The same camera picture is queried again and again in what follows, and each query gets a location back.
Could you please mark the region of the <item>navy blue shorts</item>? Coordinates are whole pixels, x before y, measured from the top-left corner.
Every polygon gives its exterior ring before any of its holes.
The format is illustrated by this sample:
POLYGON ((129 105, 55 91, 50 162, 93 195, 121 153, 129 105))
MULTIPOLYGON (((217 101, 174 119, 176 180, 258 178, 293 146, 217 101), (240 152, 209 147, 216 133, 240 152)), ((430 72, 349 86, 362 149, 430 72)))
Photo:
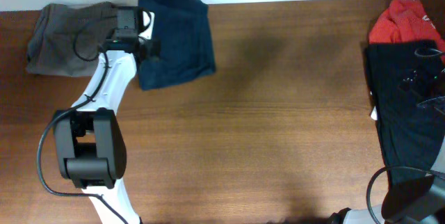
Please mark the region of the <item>navy blue shorts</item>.
POLYGON ((160 41, 159 57, 140 64, 142 90, 175 86, 216 72, 207 4, 200 0, 138 0, 138 5, 154 13, 152 38, 160 41))

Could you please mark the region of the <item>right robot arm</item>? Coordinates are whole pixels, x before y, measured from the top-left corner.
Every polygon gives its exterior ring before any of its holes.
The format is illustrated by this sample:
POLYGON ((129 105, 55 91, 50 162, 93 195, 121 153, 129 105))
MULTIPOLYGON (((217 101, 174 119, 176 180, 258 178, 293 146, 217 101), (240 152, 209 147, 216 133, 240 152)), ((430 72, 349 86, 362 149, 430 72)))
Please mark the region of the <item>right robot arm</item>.
POLYGON ((330 223, 444 222, 444 51, 430 40, 370 44, 366 80, 384 162, 366 188, 366 209, 330 223))

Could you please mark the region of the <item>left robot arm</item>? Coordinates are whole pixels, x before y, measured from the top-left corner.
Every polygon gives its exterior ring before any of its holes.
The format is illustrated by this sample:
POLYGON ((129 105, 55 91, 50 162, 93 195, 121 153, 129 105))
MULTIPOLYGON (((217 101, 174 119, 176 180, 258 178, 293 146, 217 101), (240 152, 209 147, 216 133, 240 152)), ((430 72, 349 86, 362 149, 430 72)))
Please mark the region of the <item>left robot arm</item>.
POLYGON ((130 81, 144 60, 157 57, 155 14, 141 7, 120 7, 117 24, 98 45, 97 68, 70 108, 55 112, 53 131, 61 176, 87 197, 103 223, 141 223, 124 185, 127 150, 116 118, 130 81))

